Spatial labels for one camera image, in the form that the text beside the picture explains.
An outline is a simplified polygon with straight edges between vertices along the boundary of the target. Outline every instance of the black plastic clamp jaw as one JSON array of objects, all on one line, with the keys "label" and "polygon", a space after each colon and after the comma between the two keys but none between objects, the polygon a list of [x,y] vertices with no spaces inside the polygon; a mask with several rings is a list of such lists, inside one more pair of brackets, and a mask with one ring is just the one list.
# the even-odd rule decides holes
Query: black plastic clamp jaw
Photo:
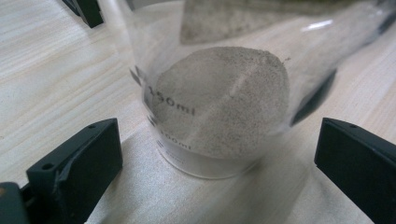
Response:
[{"label": "black plastic clamp jaw", "polygon": [[62,0],[91,28],[103,23],[100,7],[96,0]]},{"label": "black plastic clamp jaw", "polygon": [[315,163],[374,223],[396,223],[396,146],[364,129],[323,119]]},{"label": "black plastic clamp jaw", "polygon": [[122,167],[116,119],[84,128],[27,170],[29,184],[0,184],[0,223],[84,223]]}]

